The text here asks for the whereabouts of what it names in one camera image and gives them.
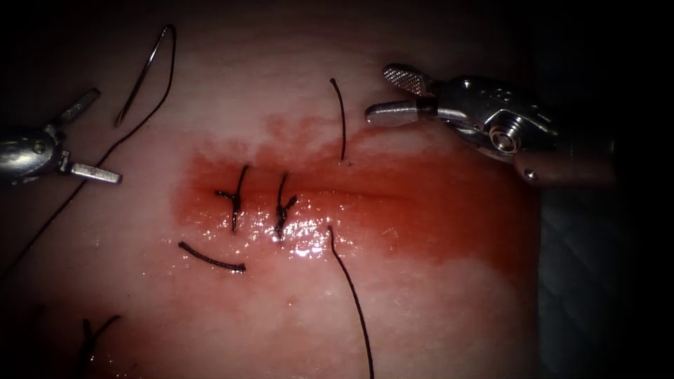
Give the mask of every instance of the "curved needle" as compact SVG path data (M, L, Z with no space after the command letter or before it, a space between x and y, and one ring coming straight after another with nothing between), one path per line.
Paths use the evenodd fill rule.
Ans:
M169 30L172 30L172 25L167 25L165 26L162 30L161 33L159 34L159 38L157 38L157 42L154 44L154 48L152 49L152 52L150 53L150 56L147 57L147 62L145 63L145 66L143 67L143 70L140 72L140 76L138 77L138 80L136 81L135 86L133 86L133 90L131 90L131 94L128 96L128 99L126 100L126 104L124 104L124 107L119 111L119 114L117 115L117 118L114 120L114 126L120 126L121 123L124 121L124 117L126 117L126 113L128 112L129 108L131 108L131 104L133 103L133 100L136 98L136 95L138 94L138 90L140 89L140 85L143 84L143 80L145 80L145 75L147 75L147 71L150 69L150 66L152 65L152 62L154 61L154 56L157 54L157 50L159 49L159 45L161 45L161 40L164 39L164 36L166 35L166 32Z

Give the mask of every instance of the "black suture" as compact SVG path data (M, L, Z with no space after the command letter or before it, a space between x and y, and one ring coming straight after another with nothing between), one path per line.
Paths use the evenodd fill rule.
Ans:
M337 92L337 98L339 99L339 109L342 114L342 155L340 160L344 160L344 154L346 153L346 119L344 117L344 102L342 101L342 93L339 91L339 87L337 87L337 81L335 78L330 78L330 83L332 83L332 86L335 88L335 92Z
M279 197L276 201L277 221L274 230L276 230L276 233L279 235L279 239L283 239L282 231L283 226L286 224L286 220L288 219L288 210L297 203L297 195L295 194L290 198L290 200L288 200L288 203L285 206L281 205L283 185L286 184L286 178L288 178L288 173L283 174L283 179L281 179L281 185L279 186Z
M239 263L238 265L233 265L231 263L225 263L221 262L219 260L214 260L213 258L209 258L205 256L204 254L201 254L200 252L194 250L190 245L186 244L183 241L180 241L178 243L178 247L187 251L188 253L192 254L194 257L199 258L200 260L203 260L206 263L210 263L213 266L218 266L218 267L223 267L232 271L236 272L246 272L246 265L244 263Z
M173 25L166 25L165 27L168 27L173 34L173 48L171 49L171 71L168 74L168 85L166 86L166 92L164 92L164 96L161 98L159 101L159 104L157 104L156 107L148 114L141 122L138 124L135 128L133 128L130 132L128 132L124 137L120 138L117 142L115 142L111 148L107 150L107 152L103 155L103 157L98 161L96 164L97 167L99 167L105 160L113 153L113 151L118 148L122 143L126 142L132 135L136 134L140 128L145 125L145 123L150 119L150 117L154 116L154 113L159 110L159 108L164 104L164 101L166 101L166 98L169 96L169 92L171 91L171 84L173 83L173 68L176 65L176 39L178 38L178 35L176 34L176 27ZM14 261L5 269L5 271L2 273L0 276L0 284L5 282L6 277L14 270L14 267L16 267L19 262L28 254L28 251L35 245L37 240L40 238L40 236L44 233L45 230L51 225L54 220L63 212L65 207L70 204L73 199L82 191L82 188L84 188L84 185L86 185L87 181L83 180L79 185L75 188L75 190L68 196L68 198L61 204L60 207L54 212L53 215L40 227L40 229L37 231L37 233L33 236L33 238L28 241L26 246L19 252L19 254L14 258Z
M103 324L96 331L96 333L92 332L91 322L88 319L82 320L82 328L84 329L84 342L82 342L82 346L79 348L77 366L75 367L75 372L72 376L73 378L79 379L84 377L84 370L91 361L91 357L93 357L93 351L96 349L96 342L98 341L98 338L103 334L105 329L107 329L110 325L112 325L113 322L119 320L120 318L121 316L118 314L110 317L105 322L105 324Z
M239 184L237 185L237 191L234 194L230 194L225 191L215 191L216 196L224 197L226 199L232 200L232 231L237 231L237 218L241 212L241 185L244 182L244 176L248 170L248 165L244 166L244 169L241 170L241 176L239 176Z
M337 262L339 262L340 267L342 267L342 271L344 272L346 281L349 282L351 294L353 294L353 300L356 303L356 309L358 310L358 317L360 318L360 326L363 328L363 339L365 339L365 352L367 353L367 366L370 370L370 379L374 379L372 349L370 348L370 337L367 335L367 328L365 327L365 317L363 316L363 309L361 309L360 307L360 301L358 300L358 295L356 294L356 288L353 285L353 281L351 281L349 271L346 270L346 266L344 265L344 262L342 262L342 258L339 258L339 254L337 254L337 250L335 250L335 232L332 230L332 225L328 225L328 230L330 231L330 248L332 249L332 254L335 256L335 259L337 259Z

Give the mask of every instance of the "skin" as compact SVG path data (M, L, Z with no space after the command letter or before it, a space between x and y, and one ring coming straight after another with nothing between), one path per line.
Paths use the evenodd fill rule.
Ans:
M518 35L494 9L295 8L83 5L63 15L79 23L45 19L19 33L5 123L44 122L96 86L101 99L66 129L73 160L89 164L161 98L168 39L112 127L167 21L178 52L164 106L103 164L123 184L87 184L1 283L10 372L73 375L82 320L96 331L118 314L89 377L367 377L334 237L376 377L536 375L535 192L440 123L381 130L362 116L407 96L381 77L389 62L526 82ZM330 78L344 98L344 161ZM232 202L213 191L234 192L244 165L233 232ZM279 238L285 173L282 205L298 202ZM3 268L78 183L54 175L2 189ZM246 272L198 260L179 241Z

